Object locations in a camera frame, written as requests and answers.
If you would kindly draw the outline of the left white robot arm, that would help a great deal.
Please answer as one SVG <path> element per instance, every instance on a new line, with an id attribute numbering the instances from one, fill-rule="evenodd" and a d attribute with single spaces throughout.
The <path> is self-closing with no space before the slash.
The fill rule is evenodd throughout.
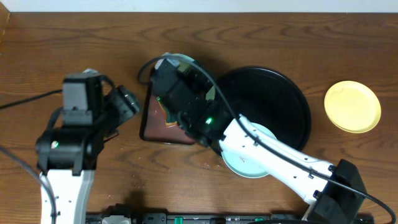
<path id="1" fill-rule="evenodd" d="M 96 85 L 63 85 L 63 108 L 38 138 L 41 223 L 84 223 L 97 158 L 118 126 L 140 111 L 134 94 L 120 85 L 103 95 Z"/>

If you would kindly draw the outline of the green yellow sponge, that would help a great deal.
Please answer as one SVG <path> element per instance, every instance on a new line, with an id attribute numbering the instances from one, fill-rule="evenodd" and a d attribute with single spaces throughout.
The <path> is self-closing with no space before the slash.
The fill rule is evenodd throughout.
<path id="1" fill-rule="evenodd" d="M 174 117 L 174 115 L 167 109 L 165 105 L 162 104 L 161 101 L 158 101 L 158 104 L 164 114 L 164 119 L 165 119 L 165 127 L 169 128 L 172 126 L 178 125 L 177 119 Z"/>

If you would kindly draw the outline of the green plate with stain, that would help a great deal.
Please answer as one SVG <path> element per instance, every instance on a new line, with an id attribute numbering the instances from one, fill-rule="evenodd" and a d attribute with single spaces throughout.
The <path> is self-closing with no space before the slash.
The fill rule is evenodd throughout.
<path id="1" fill-rule="evenodd" d="M 192 65 L 192 64 L 196 64 L 199 67 L 201 67 L 204 71 L 206 71 L 211 78 L 215 78 L 207 69 L 205 69 L 203 67 L 203 65 L 199 61 L 189 57 L 188 55 L 171 54 L 169 52 L 164 53 L 164 55 L 173 55 L 173 56 L 176 56 L 176 57 L 179 57 L 179 58 L 184 58 L 184 60 L 181 61 L 181 60 L 176 59 L 176 60 L 178 60 L 180 62 L 180 66 L 178 68 L 174 68 L 171 65 L 166 65 L 165 67 L 162 67 L 162 68 L 160 68 L 158 70 L 156 70 L 154 68 L 152 70 L 152 73 L 156 73 L 156 72 L 163 72 L 163 73 L 177 72 L 178 77 L 181 78 L 186 83 L 186 71 L 187 71 L 188 66 Z M 216 90 L 215 90 L 214 86 L 207 93 L 196 93 L 196 94 L 198 94 L 200 96 L 204 96 L 205 100 L 207 100 L 207 101 L 214 100 L 216 98 Z"/>

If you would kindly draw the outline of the yellow plate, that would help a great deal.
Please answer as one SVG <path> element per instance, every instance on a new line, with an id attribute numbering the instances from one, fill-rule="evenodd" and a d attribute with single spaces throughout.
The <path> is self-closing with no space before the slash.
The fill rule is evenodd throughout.
<path id="1" fill-rule="evenodd" d="M 381 104 L 366 85 L 342 81 L 332 85 L 324 97 L 324 109 L 329 120 L 349 133 L 365 133 L 377 126 Z"/>

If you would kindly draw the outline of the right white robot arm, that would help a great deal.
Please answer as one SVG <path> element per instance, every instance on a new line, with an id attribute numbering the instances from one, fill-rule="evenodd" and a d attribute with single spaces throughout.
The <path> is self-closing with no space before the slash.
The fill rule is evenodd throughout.
<path id="1" fill-rule="evenodd" d="M 303 223 L 354 223 L 366 189 L 358 169 L 310 157 L 272 137 L 236 114 L 220 87 L 199 64 L 179 55 L 155 60 L 152 92 L 185 133 L 196 142 L 217 143 L 265 169 L 309 205 Z"/>

